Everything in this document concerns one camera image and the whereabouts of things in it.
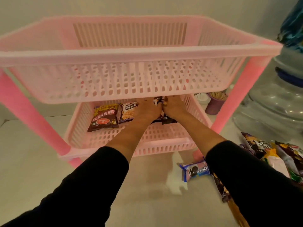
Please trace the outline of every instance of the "blue biscuit packet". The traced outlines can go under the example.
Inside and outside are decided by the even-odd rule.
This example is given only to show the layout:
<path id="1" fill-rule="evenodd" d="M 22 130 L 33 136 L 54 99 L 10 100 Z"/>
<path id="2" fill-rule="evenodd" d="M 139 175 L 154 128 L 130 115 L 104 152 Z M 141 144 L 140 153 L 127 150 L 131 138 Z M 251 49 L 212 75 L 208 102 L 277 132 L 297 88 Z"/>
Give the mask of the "blue biscuit packet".
<path id="1" fill-rule="evenodd" d="M 189 179 L 195 178 L 197 175 L 210 175 L 209 168 L 204 158 L 202 161 L 197 163 L 192 163 L 188 165 L 180 164 L 179 166 L 183 170 L 182 177 L 185 183 L 188 182 Z"/>

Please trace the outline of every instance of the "person's left hand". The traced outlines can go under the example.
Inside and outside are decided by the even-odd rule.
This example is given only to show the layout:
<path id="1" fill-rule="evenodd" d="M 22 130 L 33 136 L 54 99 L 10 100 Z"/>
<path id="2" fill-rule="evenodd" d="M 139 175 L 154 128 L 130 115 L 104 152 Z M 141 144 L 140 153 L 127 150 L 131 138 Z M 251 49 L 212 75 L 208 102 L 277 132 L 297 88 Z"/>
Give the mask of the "person's left hand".
<path id="1" fill-rule="evenodd" d="M 137 119 L 145 119 L 150 123 L 157 119 L 162 111 L 162 103 L 154 104 L 153 98 L 137 99 L 138 107 L 135 110 L 134 117 Z"/>

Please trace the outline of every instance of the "white jar lid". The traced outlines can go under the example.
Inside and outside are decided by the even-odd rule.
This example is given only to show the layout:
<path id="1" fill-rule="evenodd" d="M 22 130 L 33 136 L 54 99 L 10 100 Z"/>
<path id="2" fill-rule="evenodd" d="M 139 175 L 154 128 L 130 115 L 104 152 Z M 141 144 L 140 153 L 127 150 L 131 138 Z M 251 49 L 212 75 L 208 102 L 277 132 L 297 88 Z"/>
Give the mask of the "white jar lid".
<path id="1" fill-rule="evenodd" d="M 202 105 L 206 105 L 210 102 L 210 97 L 206 93 L 199 93 L 198 95 L 195 95 L 195 97 Z"/>

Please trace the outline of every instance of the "red oval logo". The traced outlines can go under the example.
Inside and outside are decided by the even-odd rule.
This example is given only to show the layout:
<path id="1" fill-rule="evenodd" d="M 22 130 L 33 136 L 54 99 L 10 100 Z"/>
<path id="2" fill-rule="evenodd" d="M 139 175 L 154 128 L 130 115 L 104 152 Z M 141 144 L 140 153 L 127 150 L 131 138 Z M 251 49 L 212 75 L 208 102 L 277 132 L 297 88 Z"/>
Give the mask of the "red oval logo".
<path id="1" fill-rule="evenodd" d="M 100 124 L 100 125 L 107 124 L 109 122 L 110 122 L 110 119 L 107 119 L 107 118 L 101 118 L 101 119 L 97 120 L 97 124 Z"/>

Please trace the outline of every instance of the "person's arm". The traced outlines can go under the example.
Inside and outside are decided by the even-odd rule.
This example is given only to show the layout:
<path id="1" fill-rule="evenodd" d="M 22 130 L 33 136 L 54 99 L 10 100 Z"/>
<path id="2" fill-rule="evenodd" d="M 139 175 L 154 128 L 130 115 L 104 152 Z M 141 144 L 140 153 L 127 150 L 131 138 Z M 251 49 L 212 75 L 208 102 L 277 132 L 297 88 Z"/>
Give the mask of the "person's arm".
<path id="1" fill-rule="evenodd" d="M 250 227 L 300 222 L 293 212 L 303 203 L 303 193 L 289 178 L 204 126 L 186 111 L 179 96 L 169 96 L 163 110 L 190 134 Z"/>
<path id="2" fill-rule="evenodd" d="M 63 179 L 39 206 L 3 226 L 104 226 L 143 133 L 161 113 L 161 103 L 137 102 L 135 118 L 125 129 Z"/>

